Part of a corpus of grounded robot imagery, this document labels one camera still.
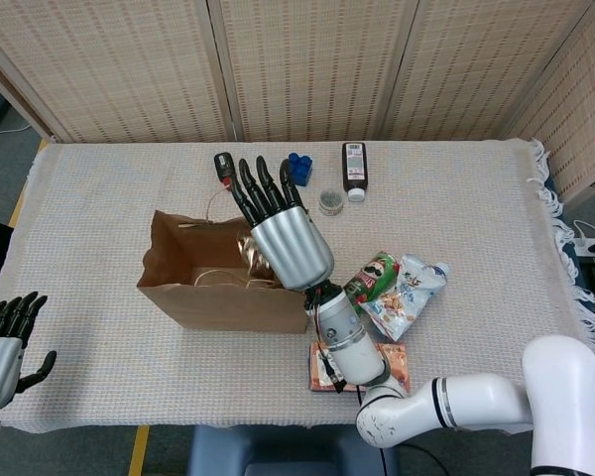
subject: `robotic hand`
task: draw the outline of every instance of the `robotic hand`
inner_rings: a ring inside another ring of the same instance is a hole
[[[407,396],[343,289],[328,280],[332,253],[304,210],[288,161],[280,168],[284,196],[262,157],[256,168],[262,189],[246,161],[240,161],[250,198],[232,177],[234,199],[284,287],[306,293],[305,309],[345,379],[368,388],[356,421],[366,442],[385,448],[442,426],[532,422],[533,476],[595,476],[595,356],[590,349],[569,337],[541,337],[523,355],[525,388],[498,375],[476,374],[434,379]]]
[[[38,312],[46,301],[46,296],[30,293],[10,302],[0,302],[0,410],[11,403],[15,394],[21,394],[45,380],[56,362],[57,352],[49,352],[40,370],[20,378],[29,337]]]

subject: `dark bottle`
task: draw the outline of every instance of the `dark bottle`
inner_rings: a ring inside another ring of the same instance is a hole
[[[349,201],[364,201],[368,188],[368,163],[363,142],[346,142],[341,149],[344,190]]]

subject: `white cable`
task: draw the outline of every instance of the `white cable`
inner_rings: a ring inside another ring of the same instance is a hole
[[[577,225],[578,223],[581,223],[584,226],[588,226],[589,228],[592,228],[593,230],[595,230],[595,225],[591,225],[590,223],[587,223],[585,221],[582,220],[573,220],[573,226],[575,228],[577,228],[577,231],[579,231],[580,237],[582,239],[585,239],[586,236],[584,235],[584,232],[582,231],[582,229]]]
[[[10,134],[12,132],[22,132],[22,131],[26,131],[27,129],[29,129],[31,127],[31,124],[29,124],[28,126],[24,126],[21,129],[11,129],[9,131],[0,131],[0,134]]]

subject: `grey floor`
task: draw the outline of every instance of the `grey floor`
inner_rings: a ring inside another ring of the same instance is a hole
[[[0,129],[21,127],[13,110]],[[33,130],[0,136],[0,222],[9,221],[24,185],[40,138]],[[570,219],[595,224],[595,197],[582,204]],[[587,236],[595,236],[586,230]],[[27,434],[12,428],[0,433],[0,476],[15,475],[124,475],[132,453],[134,427],[83,427],[46,434]],[[193,428],[153,426],[146,474],[183,474]],[[531,434],[506,436],[498,431],[437,430],[411,442],[431,450],[452,476],[515,476],[529,474]],[[427,456],[400,448],[401,475],[439,476],[443,473]],[[380,474],[379,468],[374,474]]]

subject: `table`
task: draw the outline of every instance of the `table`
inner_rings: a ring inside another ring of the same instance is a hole
[[[55,349],[43,385],[17,396],[4,423],[32,432],[87,424],[352,423],[355,396],[307,385],[304,335],[180,328],[135,287],[155,209],[202,217],[229,151],[277,170],[313,158],[302,198],[343,284],[381,249],[450,265],[449,284],[408,331],[413,389],[481,371],[521,381],[536,336],[588,338],[536,196],[536,148],[522,141],[369,142],[366,201],[324,217],[317,197],[341,187],[341,143],[49,145],[32,168],[0,276],[0,299],[37,290],[23,372]],[[237,216],[228,195],[210,216]]]

